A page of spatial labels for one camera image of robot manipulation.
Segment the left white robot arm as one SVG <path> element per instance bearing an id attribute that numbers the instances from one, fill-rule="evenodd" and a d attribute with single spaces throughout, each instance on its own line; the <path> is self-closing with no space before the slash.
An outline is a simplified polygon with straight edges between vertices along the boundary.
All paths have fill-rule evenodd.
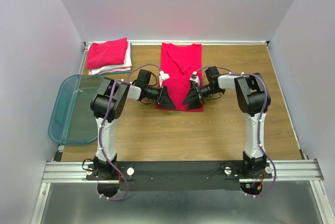
<path id="1" fill-rule="evenodd" d="M 159 106 L 176 108 L 167 87 L 163 85 L 170 76 L 161 70 L 157 78 L 159 87 L 154 87 L 149 84 L 151 75 L 150 71 L 141 69 L 134 81 L 104 78 L 101 82 L 90 105 L 98 128 L 97 151 L 93 158 L 93 167 L 89 169 L 93 174 L 109 180 L 118 173 L 115 131 L 127 99 L 142 101 L 147 98 Z"/>

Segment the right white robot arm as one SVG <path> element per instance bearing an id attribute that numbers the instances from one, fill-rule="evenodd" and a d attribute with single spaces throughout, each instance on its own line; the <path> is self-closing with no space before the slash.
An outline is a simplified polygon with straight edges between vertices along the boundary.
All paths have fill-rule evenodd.
<path id="1" fill-rule="evenodd" d="M 197 72 L 191 75 L 190 89 L 183 105 L 187 110 L 199 108 L 205 98 L 222 93 L 227 89 L 236 92 L 239 109 L 245 115 L 246 144 L 241 161 L 241 173 L 254 177 L 266 167 L 267 156 L 264 147 L 264 122 L 271 104 L 271 97 L 260 73 L 221 74 L 216 66 L 206 68 L 208 84 L 200 86 Z"/>

